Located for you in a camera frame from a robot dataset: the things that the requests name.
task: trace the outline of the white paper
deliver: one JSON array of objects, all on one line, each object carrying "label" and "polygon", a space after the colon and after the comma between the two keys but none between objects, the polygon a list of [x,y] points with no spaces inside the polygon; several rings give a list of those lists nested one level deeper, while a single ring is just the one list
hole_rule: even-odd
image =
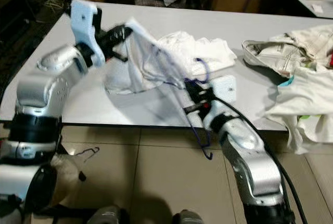
[{"label": "white paper", "polygon": [[312,8],[315,12],[317,12],[319,14],[322,14],[324,12],[321,5],[312,4]]}]

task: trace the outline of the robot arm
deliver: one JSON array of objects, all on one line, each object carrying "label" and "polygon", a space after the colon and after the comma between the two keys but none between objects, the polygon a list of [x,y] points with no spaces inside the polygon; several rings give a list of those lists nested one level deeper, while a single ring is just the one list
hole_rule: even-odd
[{"label": "robot arm", "polygon": [[[87,2],[72,3],[71,16],[77,44],[46,55],[19,83],[16,114],[0,149],[0,203],[20,205],[25,213],[46,206],[52,198],[56,171],[50,161],[60,143],[61,113],[70,89],[88,67],[103,65],[105,56],[126,61],[112,52],[112,46],[124,41],[131,29],[121,25],[102,31],[101,10]],[[243,119],[223,113],[212,87],[203,89],[193,81],[185,81],[185,86],[195,104],[184,110],[198,111],[205,128],[219,135],[248,224],[293,223],[279,167],[258,133]]]},{"label": "robot arm", "polygon": [[113,53],[112,48],[132,30],[120,25],[104,32],[100,29],[100,19],[101,10],[94,4],[73,0],[71,25],[76,45],[62,46],[46,55],[19,82],[16,113],[9,137],[0,149],[3,206],[7,204],[31,213],[48,205],[57,177],[50,161],[60,144],[61,114],[67,95],[88,73],[88,67],[103,65],[105,57],[126,61]]},{"label": "robot arm", "polygon": [[195,104],[184,110],[187,114],[198,112],[204,127],[218,134],[223,154],[235,173],[247,223],[294,223],[280,169],[257,131],[240,116],[225,112],[223,104],[228,104],[216,97],[213,84],[203,89],[188,81],[185,86]]}]

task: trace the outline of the floor tile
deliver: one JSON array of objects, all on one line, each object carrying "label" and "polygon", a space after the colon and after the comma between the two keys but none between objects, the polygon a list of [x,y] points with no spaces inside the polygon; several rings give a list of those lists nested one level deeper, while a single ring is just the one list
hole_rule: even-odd
[{"label": "floor tile", "polygon": [[307,154],[306,159],[333,215],[333,155]]},{"label": "floor tile", "polygon": [[[282,165],[289,174],[293,184],[297,190],[300,201],[302,203],[308,223],[325,224],[333,223],[333,219],[327,208],[325,200],[317,185],[316,179],[303,155],[295,154],[279,154]],[[240,200],[234,172],[229,162],[226,162],[230,188],[232,190],[234,209],[236,213],[237,224],[246,224],[244,210]],[[292,194],[288,188],[288,196],[291,208],[296,216],[296,223],[301,223],[296,204]]]},{"label": "floor tile", "polygon": [[[287,147],[287,131],[260,130],[260,133],[275,153],[294,153]],[[309,154],[333,154],[333,143],[317,144],[309,150]]]},{"label": "floor tile", "polygon": [[[201,142],[205,143],[207,139],[205,132],[202,129],[197,132]],[[211,133],[210,136],[212,143],[210,149],[221,149],[217,135]],[[199,148],[197,138],[191,129],[143,128],[140,145]]]},{"label": "floor tile", "polygon": [[140,129],[131,127],[64,126],[63,142],[138,144]]},{"label": "floor tile", "polygon": [[82,168],[87,176],[66,198],[69,207],[100,208],[117,204],[129,209],[132,197],[138,146],[117,144],[64,143],[67,151],[100,150]]},{"label": "floor tile", "polygon": [[259,132],[275,153],[293,153],[293,151],[287,147],[287,131],[260,130]]},{"label": "floor tile", "polygon": [[[32,218],[30,224],[52,224],[52,221],[52,218],[35,216],[34,218]],[[57,224],[82,224],[82,219],[60,218],[57,221]]]},{"label": "floor tile", "polygon": [[0,124],[0,138],[8,137],[9,129],[4,129],[4,124]]},{"label": "floor tile", "polygon": [[140,146],[132,223],[170,224],[183,209],[205,223],[235,223],[223,154],[212,152],[209,161],[199,149]]}]

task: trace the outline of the white bracket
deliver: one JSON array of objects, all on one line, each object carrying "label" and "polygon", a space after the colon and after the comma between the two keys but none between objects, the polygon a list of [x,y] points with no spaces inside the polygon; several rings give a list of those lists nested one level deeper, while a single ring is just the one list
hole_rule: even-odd
[{"label": "white bracket", "polygon": [[93,65],[100,67],[105,64],[105,57],[95,39],[95,27],[93,17],[97,14],[94,3],[85,0],[72,0],[71,3],[71,27],[76,43],[84,43],[94,52]]},{"label": "white bracket", "polygon": [[[213,87],[214,94],[218,98],[223,99],[227,103],[233,103],[236,101],[236,78],[232,75],[222,76],[215,78],[209,81],[211,87]],[[212,108],[208,115],[203,120],[203,126],[206,129],[210,129],[210,124],[213,119],[228,110],[228,107],[223,105],[222,103],[213,100]]]}]

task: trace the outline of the crumpled fabric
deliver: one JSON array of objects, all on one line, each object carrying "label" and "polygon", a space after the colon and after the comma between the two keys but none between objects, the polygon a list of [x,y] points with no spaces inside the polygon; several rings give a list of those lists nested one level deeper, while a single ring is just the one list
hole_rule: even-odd
[{"label": "crumpled fabric", "polygon": [[292,31],[267,42],[244,41],[244,60],[250,65],[269,67],[283,77],[293,76],[298,67],[329,67],[333,51],[333,24]]},{"label": "crumpled fabric", "polygon": [[125,26],[133,32],[113,51],[129,60],[112,60],[105,79],[105,88],[112,94],[139,93],[162,83],[184,88],[184,78],[206,73],[195,58],[204,60],[210,72],[234,65],[237,59],[221,39],[196,41],[186,32],[176,32],[157,41],[134,19]]},{"label": "crumpled fabric", "polygon": [[244,41],[245,61],[269,67],[290,78],[278,86],[275,105],[266,117],[289,131],[288,147],[296,154],[333,142],[333,25],[292,31],[268,42]]},{"label": "crumpled fabric", "polygon": [[306,153],[333,142],[333,70],[296,68],[290,82],[278,86],[275,105],[266,117],[289,130],[288,147]]}]

